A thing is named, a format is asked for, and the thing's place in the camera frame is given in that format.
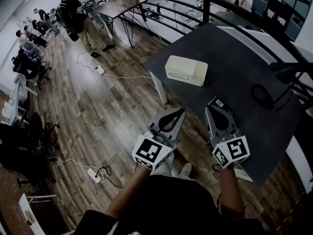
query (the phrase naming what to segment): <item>black railing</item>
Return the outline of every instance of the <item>black railing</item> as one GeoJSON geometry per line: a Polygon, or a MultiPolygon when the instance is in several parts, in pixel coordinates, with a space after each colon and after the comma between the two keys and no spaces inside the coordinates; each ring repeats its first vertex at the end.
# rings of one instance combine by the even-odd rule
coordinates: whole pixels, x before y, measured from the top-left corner
{"type": "MultiPolygon", "coordinates": [[[[237,25],[234,25],[233,23],[225,20],[224,18],[221,18],[219,17],[218,15],[215,15],[213,13],[210,12],[210,3],[214,3],[214,4],[217,4],[223,8],[226,8],[227,10],[230,10],[232,11],[233,13],[237,14],[238,16],[248,20],[250,23],[256,25],[257,27],[263,29],[267,34],[269,34],[271,37],[273,37],[277,42],[279,42],[299,63],[307,63],[308,61],[302,56],[302,54],[299,52],[299,50],[289,41],[288,37],[282,33],[282,32],[277,32],[273,29],[273,27],[271,27],[271,25],[267,25],[265,24],[262,19],[260,19],[256,14],[254,13],[250,13],[249,11],[239,7],[239,6],[236,6],[235,4],[232,4],[226,0],[203,0],[203,8],[201,7],[197,7],[197,6],[194,6],[194,5],[191,5],[191,4],[188,4],[188,3],[185,3],[185,2],[181,2],[179,0],[167,0],[167,1],[171,1],[171,2],[174,2],[174,3],[178,3],[178,4],[181,4],[181,5],[184,5],[184,6],[187,6],[191,9],[194,9],[194,10],[198,10],[200,12],[203,13],[203,20],[199,20],[197,18],[194,18],[190,15],[186,15],[180,11],[177,11],[177,10],[174,10],[174,9],[171,9],[171,8],[167,8],[165,6],[161,6],[161,5],[158,5],[158,4],[154,4],[154,3],[151,3],[151,2],[146,2],[146,4],[149,4],[149,5],[152,5],[152,6],[156,6],[156,7],[160,7],[162,9],[166,9],[168,11],[172,11],[174,13],[177,13],[179,15],[182,15],[190,20],[193,20],[195,21],[198,25],[202,25],[204,23],[208,23],[209,22],[209,18],[210,17],[213,17],[227,25],[229,25],[230,27],[236,29],[237,31],[241,32],[242,34],[244,34],[245,36],[247,36],[248,38],[250,38],[252,41],[254,41],[256,44],[258,44],[261,48],[263,48],[267,53],[269,53],[275,60],[277,60],[277,62],[282,62],[282,60],[271,50],[269,49],[266,45],[264,45],[262,42],[260,42],[258,39],[256,39],[255,37],[253,37],[252,35],[250,35],[248,32],[246,32],[245,30],[243,30],[242,28],[238,27],[237,25]]],[[[161,14],[161,13],[158,13],[158,12],[155,12],[153,11],[153,13],[155,15],[159,15],[159,16],[162,16],[166,19],[169,19],[177,24],[180,24],[190,30],[193,30],[195,29],[194,27],[191,27],[179,20],[176,20],[176,19],[173,19],[173,18],[170,18],[170,17],[167,17],[165,16],[164,14],[161,14]]],[[[153,21],[156,21],[158,22],[159,24],[162,24],[162,25],[165,25],[167,27],[169,27],[170,29],[173,29],[183,35],[185,35],[186,33],[171,26],[171,25],[168,25],[166,24],[165,22],[162,22],[160,20],[157,20],[149,15],[146,15],[146,18],[149,18],[153,21]]]]}

